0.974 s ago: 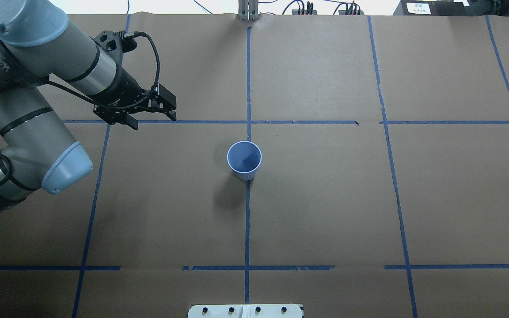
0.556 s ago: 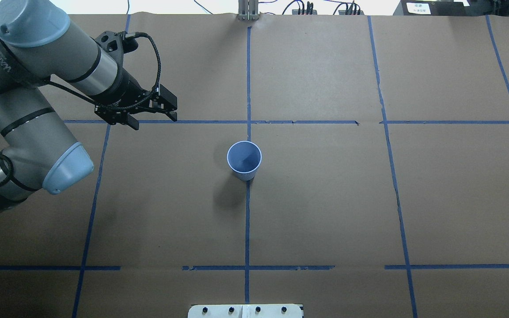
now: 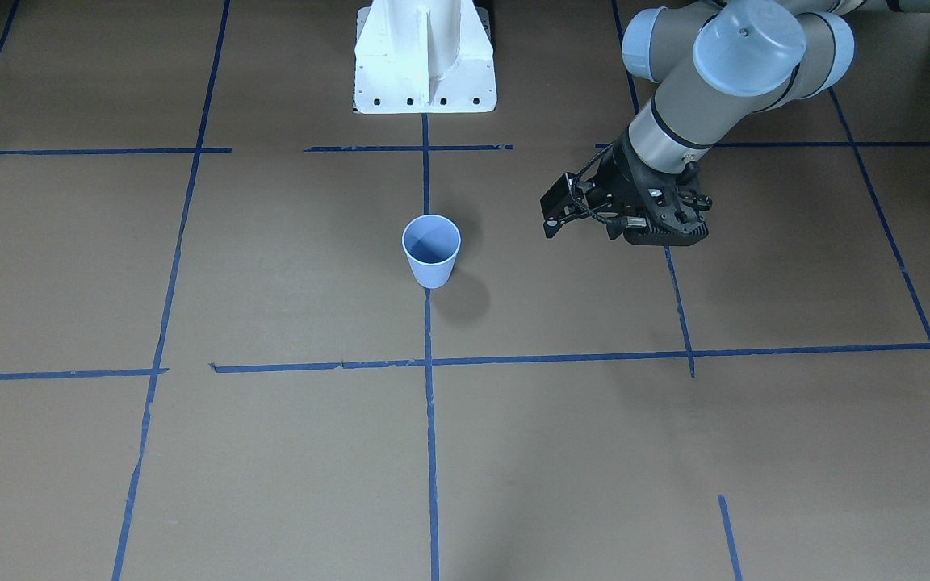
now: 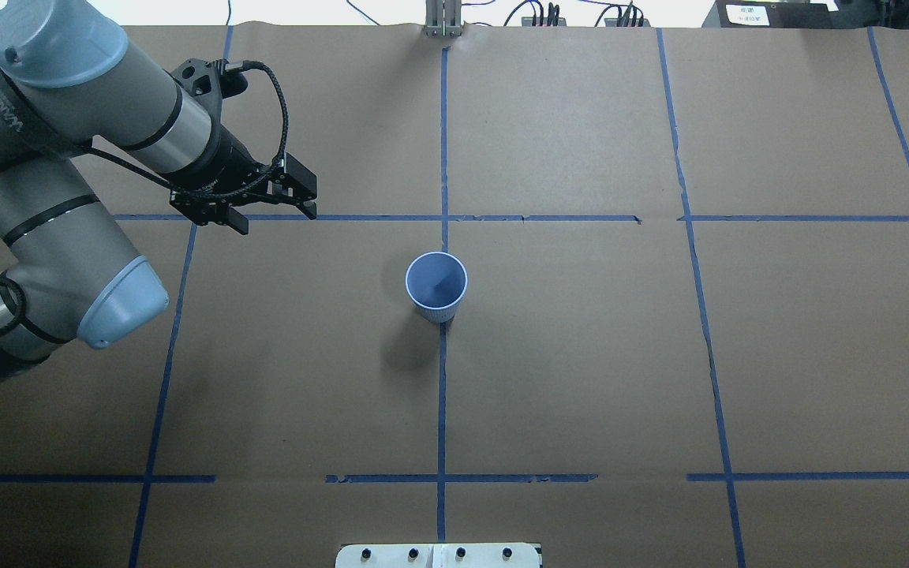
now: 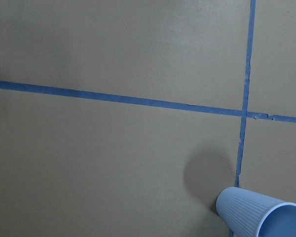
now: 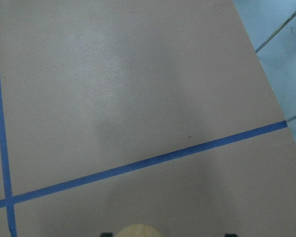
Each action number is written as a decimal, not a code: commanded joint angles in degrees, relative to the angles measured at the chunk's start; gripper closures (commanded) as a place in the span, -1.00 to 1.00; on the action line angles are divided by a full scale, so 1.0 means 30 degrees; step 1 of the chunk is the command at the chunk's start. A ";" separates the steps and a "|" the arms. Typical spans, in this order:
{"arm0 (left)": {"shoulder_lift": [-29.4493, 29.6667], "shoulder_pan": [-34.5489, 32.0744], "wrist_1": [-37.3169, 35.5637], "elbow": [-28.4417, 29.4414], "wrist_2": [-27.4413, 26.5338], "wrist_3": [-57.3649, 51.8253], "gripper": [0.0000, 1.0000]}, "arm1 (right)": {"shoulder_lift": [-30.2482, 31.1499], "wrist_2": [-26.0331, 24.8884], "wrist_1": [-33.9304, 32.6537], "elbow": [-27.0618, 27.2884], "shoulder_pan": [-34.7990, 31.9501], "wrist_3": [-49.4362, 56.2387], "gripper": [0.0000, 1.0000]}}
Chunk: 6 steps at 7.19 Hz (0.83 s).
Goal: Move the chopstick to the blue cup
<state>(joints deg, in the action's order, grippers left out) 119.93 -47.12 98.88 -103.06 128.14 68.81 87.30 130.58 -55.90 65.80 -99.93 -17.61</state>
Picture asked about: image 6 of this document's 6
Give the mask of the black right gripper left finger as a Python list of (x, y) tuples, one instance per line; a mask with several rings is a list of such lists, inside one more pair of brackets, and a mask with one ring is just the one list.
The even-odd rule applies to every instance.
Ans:
[(112, 232), (104, 232), (100, 234), (100, 237), (112, 237)]

